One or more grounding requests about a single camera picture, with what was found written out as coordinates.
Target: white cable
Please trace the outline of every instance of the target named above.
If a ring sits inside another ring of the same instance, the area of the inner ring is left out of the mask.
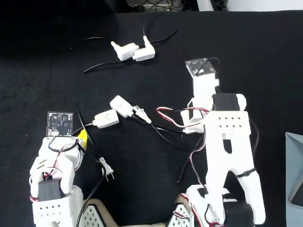
[[[53,166],[46,166],[46,167],[43,167],[41,169],[37,169],[35,172],[33,172],[30,176],[29,176],[29,179],[28,179],[28,182],[29,182],[29,185],[32,185],[32,178],[33,178],[33,175],[37,174],[37,173],[43,173],[43,172],[47,172],[47,169],[52,169],[54,171],[60,171],[61,174],[63,174],[63,172],[56,168],[56,167],[53,167]]]
[[[188,216],[182,215],[175,210],[172,213],[173,213],[173,215],[175,215],[176,217],[178,217],[180,219],[188,219],[188,218],[191,218],[191,216],[192,216],[192,215],[188,215]]]
[[[160,106],[156,109],[156,112],[162,116],[165,120],[168,120],[170,122],[172,122],[174,125],[176,125],[177,127],[179,128],[187,128],[187,127],[191,127],[191,126],[194,126],[194,125],[198,125],[198,124],[201,124],[203,119],[201,119],[200,121],[198,121],[197,123],[194,123],[194,124],[191,124],[191,125],[179,125],[178,123],[176,123],[171,117],[168,117],[167,115],[165,115],[164,113],[160,112],[159,110],[162,109],[162,110],[174,110],[172,108],[168,108],[168,107],[164,107],[164,106]]]
[[[193,168],[193,170],[194,170],[194,172],[195,172],[195,174],[196,174],[196,176],[197,176],[197,180],[198,180],[199,184],[201,184],[201,185],[203,185],[203,186],[204,186],[204,184],[201,183],[201,179],[200,179],[200,177],[199,177],[198,172],[196,171],[195,165],[194,165],[194,163],[193,163],[193,158],[192,158],[192,156],[193,156],[194,153],[196,153],[196,152],[198,152],[198,151],[201,151],[201,150],[205,147],[205,145],[206,145],[206,133],[204,133],[204,142],[203,142],[203,145],[202,145],[199,149],[193,150],[193,151],[190,153],[189,157],[188,157],[188,158],[189,158],[189,161],[190,161],[190,164],[191,164],[191,167]]]
[[[38,200],[33,200],[33,199],[32,199],[32,196],[30,196],[29,199],[30,199],[32,202],[38,202]]]
[[[187,200],[188,200],[188,196],[187,196],[186,194],[181,193],[181,196],[182,196],[183,198],[185,198],[185,199],[187,199]]]
[[[194,216],[197,218],[197,221],[199,222],[199,226],[203,227],[202,221],[200,220],[200,217],[198,215],[198,212],[196,211],[196,209],[194,208],[194,206],[191,204],[191,209],[194,213]]]

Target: white plug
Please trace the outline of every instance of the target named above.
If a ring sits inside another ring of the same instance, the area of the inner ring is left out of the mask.
[[[121,96],[116,96],[109,104],[110,107],[116,110],[124,118],[133,115],[133,107]]]
[[[113,179],[115,179],[114,175],[113,175],[114,170],[109,166],[109,164],[106,163],[105,159],[103,157],[101,157],[101,158],[99,158],[99,162],[104,165],[104,168],[106,170],[106,176],[105,176],[106,180],[108,181],[107,176],[110,175],[110,174],[112,175]]]
[[[110,44],[113,46],[120,61],[125,61],[125,60],[131,58],[134,55],[135,51],[137,51],[139,49],[139,46],[137,46],[134,43],[131,43],[131,44],[128,44],[125,46],[119,46],[114,41],[112,41]]]
[[[141,109],[140,107],[138,107],[137,105],[134,106],[134,111],[135,114],[140,117],[142,120],[144,120],[146,123],[151,124],[151,119],[147,116],[146,112],[144,111],[144,109]]]
[[[146,36],[143,36],[143,40],[145,47],[137,50],[133,55],[133,59],[136,61],[144,61],[155,57],[155,48],[151,45]]]
[[[102,113],[99,113],[95,116],[93,120],[93,125],[97,126],[100,129],[109,127],[114,124],[119,123],[119,118],[115,110],[108,110]]]

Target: circuit board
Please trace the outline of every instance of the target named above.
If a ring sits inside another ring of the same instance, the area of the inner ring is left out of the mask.
[[[73,113],[48,112],[47,114],[47,136],[72,136]]]

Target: black tabletop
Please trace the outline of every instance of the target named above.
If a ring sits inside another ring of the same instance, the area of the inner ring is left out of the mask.
[[[303,12],[289,11],[0,22],[2,225],[33,226],[29,169],[45,136],[48,110],[80,110],[89,123],[121,95],[144,108],[155,122],[171,126],[155,109],[180,109],[192,97],[192,79],[184,61],[218,57],[221,65],[214,65],[220,89],[245,95],[249,115],[260,130],[255,165],[266,207],[264,226],[285,226],[285,132],[303,133],[302,20]],[[94,64],[117,61],[116,54],[104,40],[83,43],[73,51],[70,46],[89,36],[103,36],[120,45],[141,44],[143,24],[150,40],[178,32],[155,44],[152,60],[82,73]],[[118,126],[89,132],[115,171],[115,180],[104,182],[94,197],[105,203],[119,225],[167,221],[178,193],[196,183],[190,168],[183,181],[176,182],[188,152],[166,143],[149,127],[120,117]],[[197,135],[174,137],[188,147],[196,139]],[[195,156],[195,164],[204,179],[204,153]],[[100,176],[100,168],[84,158],[75,179],[84,197]],[[233,176],[227,178],[226,186],[239,191]]]

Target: white power adapter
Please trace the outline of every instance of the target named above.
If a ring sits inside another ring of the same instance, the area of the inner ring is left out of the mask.
[[[143,36],[145,47],[134,52],[133,59],[136,61],[145,61],[155,57],[155,48],[148,41],[146,36]]]
[[[133,115],[133,107],[121,96],[116,96],[110,103],[110,107],[116,110],[124,118]]]
[[[108,110],[102,113],[99,113],[95,116],[93,120],[93,125],[97,126],[100,129],[106,128],[108,126],[118,124],[119,118],[115,110]]]
[[[110,44],[113,46],[120,61],[125,61],[131,58],[134,55],[134,53],[139,49],[139,46],[137,46],[134,43],[125,46],[119,46],[114,41],[112,41]]]

